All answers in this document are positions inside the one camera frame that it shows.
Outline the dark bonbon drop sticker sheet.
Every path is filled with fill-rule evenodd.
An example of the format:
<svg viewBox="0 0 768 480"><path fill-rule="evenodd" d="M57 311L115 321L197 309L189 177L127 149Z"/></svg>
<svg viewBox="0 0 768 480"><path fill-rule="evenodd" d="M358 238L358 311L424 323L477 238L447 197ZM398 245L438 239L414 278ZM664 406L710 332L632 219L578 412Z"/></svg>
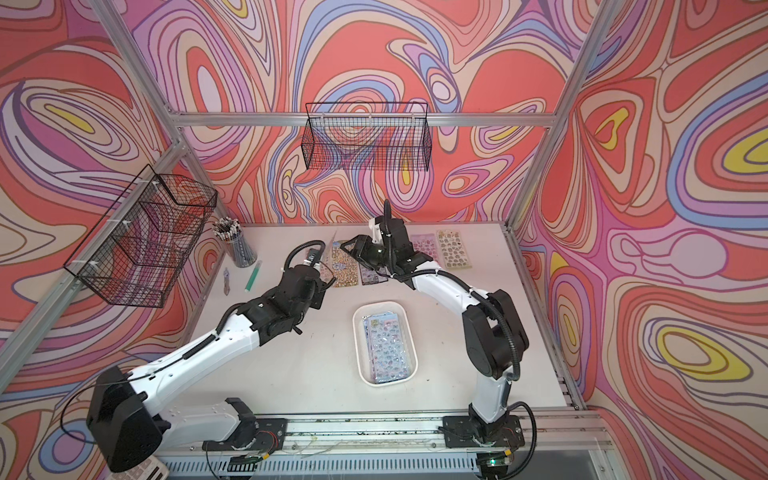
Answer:
<svg viewBox="0 0 768 480"><path fill-rule="evenodd" d="M377 271L367 268L363 265L359 266L360 280L363 286L376 285L388 281L388 277L379 274Z"/></svg>

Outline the purple pink sticker sheet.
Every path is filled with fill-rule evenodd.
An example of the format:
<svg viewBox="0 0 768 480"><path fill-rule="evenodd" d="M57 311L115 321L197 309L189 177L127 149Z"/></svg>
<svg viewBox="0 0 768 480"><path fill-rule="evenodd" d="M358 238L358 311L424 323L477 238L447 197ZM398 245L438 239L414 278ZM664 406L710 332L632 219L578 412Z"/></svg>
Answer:
<svg viewBox="0 0 768 480"><path fill-rule="evenodd" d="M436 262L440 261L437 237L435 233L414 234L411 237L411 243L415 251L419 251L430 256Z"/></svg>

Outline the green panda sticker sheet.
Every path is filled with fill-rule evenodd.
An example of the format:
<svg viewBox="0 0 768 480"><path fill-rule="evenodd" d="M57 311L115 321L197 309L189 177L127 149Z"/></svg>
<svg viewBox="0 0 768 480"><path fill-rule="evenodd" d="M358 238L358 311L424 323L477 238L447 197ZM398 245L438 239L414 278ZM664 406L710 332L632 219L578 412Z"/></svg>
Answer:
<svg viewBox="0 0 768 480"><path fill-rule="evenodd" d="M359 285L359 269L356 261L335 241L331 250L331 269L336 278L334 287L354 287Z"/></svg>

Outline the green beige sticker sheet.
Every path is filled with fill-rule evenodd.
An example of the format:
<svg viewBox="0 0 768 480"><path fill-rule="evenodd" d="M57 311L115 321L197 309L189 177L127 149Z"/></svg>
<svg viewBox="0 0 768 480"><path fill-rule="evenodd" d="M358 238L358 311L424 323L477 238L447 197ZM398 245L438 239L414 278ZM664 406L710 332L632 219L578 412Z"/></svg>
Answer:
<svg viewBox="0 0 768 480"><path fill-rule="evenodd" d="M438 230L437 244L442 259L441 265L444 268L458 270L471 267L467 249L459 231Z"/></svg>

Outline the white plastic storage box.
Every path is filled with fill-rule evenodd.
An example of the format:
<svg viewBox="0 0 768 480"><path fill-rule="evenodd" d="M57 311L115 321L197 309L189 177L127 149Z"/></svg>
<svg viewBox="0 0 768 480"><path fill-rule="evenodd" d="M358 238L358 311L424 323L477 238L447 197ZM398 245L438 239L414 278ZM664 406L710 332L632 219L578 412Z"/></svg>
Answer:
<svg viewBox="0 0 768 480"><path fill-rule="evenodd" d="M418 356L407 314L395 301L366 304L352 317L358 373L379 388L409 381L418 371Z"/></svg>

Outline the light blue sticker sheet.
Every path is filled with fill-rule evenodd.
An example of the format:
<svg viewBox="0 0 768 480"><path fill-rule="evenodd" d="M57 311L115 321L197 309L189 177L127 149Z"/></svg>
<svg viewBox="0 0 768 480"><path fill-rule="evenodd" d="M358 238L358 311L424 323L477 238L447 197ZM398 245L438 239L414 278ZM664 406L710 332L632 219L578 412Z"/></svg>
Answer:
<svg viewBox="0 0 768 480"><path fill-rule="evenodd" d="M374 384L405 380L411 375L409 354L399 317L391 311L363 320Z"/></svg>

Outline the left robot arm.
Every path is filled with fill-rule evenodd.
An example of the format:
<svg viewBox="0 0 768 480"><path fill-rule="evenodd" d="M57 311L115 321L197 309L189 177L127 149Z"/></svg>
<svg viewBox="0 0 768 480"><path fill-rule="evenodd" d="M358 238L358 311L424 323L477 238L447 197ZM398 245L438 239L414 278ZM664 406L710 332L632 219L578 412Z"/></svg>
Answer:
<svg viewBox="0 0 768 480"><path fill-rule="evenodd" d="M113 473L139 466L164 447L201 442L250 448L259 435L255 414L237 397L173 411L181 393L240 355L297 332L309 309L320 309L329 283L317 266L326 244L310 240L290 251L277 286L228 307L216 327L177 350L129 372L113 366L92 386L87 443Z"/></svg>

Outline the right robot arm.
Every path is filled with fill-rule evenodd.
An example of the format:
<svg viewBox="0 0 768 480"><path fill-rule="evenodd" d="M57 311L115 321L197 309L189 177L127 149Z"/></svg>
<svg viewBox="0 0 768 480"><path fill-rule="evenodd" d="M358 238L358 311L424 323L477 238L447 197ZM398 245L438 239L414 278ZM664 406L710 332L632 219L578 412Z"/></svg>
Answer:
<svg viewBox="0 0 768 480"><path fill-rule="evenodd" d="M508 403L511 386L521 376L521 361L530 342L511 296L504 290L487 292L470 286L445 270L432 256L417 250L405 222L384 212L369 222L371 233L340 244L359 265L431 297L461 317L467 356L478 373L468 413L445 416L438 430L448 448L500 448L485 462L496 467L524 447L524 431L513 413L523 402Z"/></svg>

